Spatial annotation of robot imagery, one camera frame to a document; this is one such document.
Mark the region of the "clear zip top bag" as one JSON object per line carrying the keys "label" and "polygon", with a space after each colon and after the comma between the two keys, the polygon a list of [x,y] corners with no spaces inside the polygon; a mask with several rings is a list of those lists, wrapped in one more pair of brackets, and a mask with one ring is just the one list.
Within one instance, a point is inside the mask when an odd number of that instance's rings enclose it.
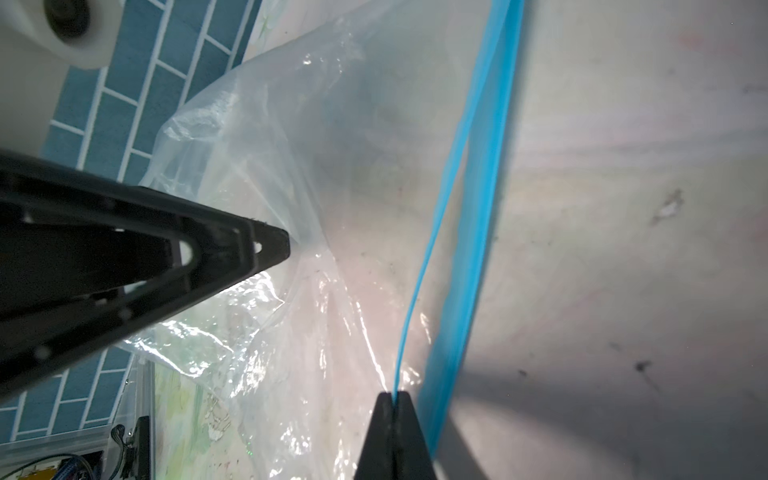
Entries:
{"label": "clear zip top bag", "polygon": [[434,452],[479,296],[520,1],[369,1],[162,126],[143,185],[290,257],[130,339],[223,404],[255,479],[349,479],[374,403]]}

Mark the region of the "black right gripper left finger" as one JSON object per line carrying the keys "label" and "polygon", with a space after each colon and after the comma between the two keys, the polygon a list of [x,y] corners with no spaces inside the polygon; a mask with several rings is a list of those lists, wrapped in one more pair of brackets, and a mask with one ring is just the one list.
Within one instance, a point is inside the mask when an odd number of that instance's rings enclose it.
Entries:
{"label": "black right gripper left finger", "polygon": [[372,411],[354,475],[355,480],[395,478],[394,426],[392,396],[388,392],[382,392],[377,396]]}

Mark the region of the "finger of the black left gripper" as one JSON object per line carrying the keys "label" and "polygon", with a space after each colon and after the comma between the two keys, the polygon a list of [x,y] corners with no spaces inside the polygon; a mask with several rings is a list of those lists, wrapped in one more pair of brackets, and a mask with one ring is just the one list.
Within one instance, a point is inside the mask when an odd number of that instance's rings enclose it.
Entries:
{"label": "finger of the black left gripper", "polygon": [[287,260],[264,222],[1,155],[1,380],[34,384]]}

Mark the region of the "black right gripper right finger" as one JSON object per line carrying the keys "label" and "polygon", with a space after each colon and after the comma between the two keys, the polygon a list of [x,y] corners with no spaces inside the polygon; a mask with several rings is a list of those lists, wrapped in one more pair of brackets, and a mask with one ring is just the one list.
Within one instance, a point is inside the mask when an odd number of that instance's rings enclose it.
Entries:
{"label": "black right gripper right finger", "polygon": [[406,391],[399,391],[394,402],[393,457],[394,479],[437,479],[413,401]]}

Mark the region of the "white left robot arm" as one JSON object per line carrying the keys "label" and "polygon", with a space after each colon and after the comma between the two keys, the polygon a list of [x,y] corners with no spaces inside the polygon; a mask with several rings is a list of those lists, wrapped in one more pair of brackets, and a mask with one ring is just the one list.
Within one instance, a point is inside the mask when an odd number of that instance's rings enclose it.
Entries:
{"label": "white left robot arm", "polygon": [[39,158],[70,67],[108,64],[117,1],[1,5],[1,394],[287,260],[266,223]]}

